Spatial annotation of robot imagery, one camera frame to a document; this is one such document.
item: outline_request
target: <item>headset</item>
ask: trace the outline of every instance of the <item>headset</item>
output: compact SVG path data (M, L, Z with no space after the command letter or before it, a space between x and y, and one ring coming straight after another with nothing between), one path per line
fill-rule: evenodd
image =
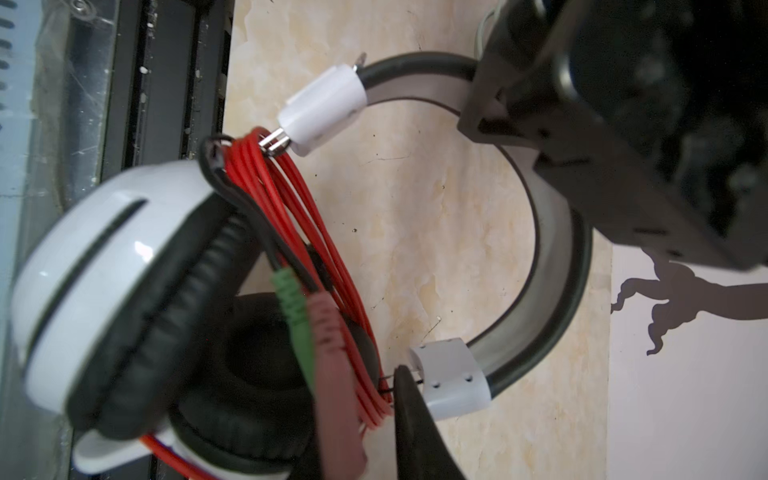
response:
M368 105L413 99L458 114L475 68L418 53L357 74ZM558 341L591 257L589 226L534 174L535 152L499 150L527 189L536 251L521 295L468 343L493 396ZM13 339L28 396L106 439L135 439L168 418L184 450L224 471L290 470L312 442L312 397L275 296L237 296L259 253L246 218L195 162L135 167L102 184L16 280ZM371 340L348 325L377 383Z

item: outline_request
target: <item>ear cup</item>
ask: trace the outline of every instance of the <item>ear cup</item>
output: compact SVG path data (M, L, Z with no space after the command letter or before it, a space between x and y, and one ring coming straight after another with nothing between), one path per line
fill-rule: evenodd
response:
M184 222L110 325L68 398L76 429L132 439L154 427L194 371L212 323L259 253L247 222L217 195Z
M274 293L238 297L235 320L204 357L193 382L170 410L179 439L221 468L282 472L303 454L314 430L313 400L290 345ZM347 323L366 368L378 377L373 344Z

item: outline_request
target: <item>green connector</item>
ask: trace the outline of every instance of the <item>green connector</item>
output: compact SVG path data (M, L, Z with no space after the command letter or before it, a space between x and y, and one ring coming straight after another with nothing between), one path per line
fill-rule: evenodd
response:
M312 341L310 318L306 311L306 298L301 285L290 268L282 268L272 275L280 309L286 317L293 353L299 361L301 373L312 393L315 392L315 346Z

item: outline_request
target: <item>white ear cup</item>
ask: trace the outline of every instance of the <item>white ear cup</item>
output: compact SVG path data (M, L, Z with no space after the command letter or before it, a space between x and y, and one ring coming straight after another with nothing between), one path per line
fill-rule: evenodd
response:
M13 291L13 340L31 400L62 413L117 311L159 253L213 193L197 163L136 167L62 217Z

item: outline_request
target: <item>marble tile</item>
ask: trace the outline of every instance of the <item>marble tile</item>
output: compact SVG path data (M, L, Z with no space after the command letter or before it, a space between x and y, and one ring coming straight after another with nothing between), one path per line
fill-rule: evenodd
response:
M238 0L224 130L275 128L283 102L361 51L472 54L493 0ZM531 208L514 170L472 144L456 118L396 102L306 158L295 157L356 282L387 371L408 346L487 328L531 266ZM570 329L493 406L439 428L468 478L604 478L611 248L595 237L593 274ZM244 292L269 290L260 263ZM366 436L366 478L396 478L390 420Z

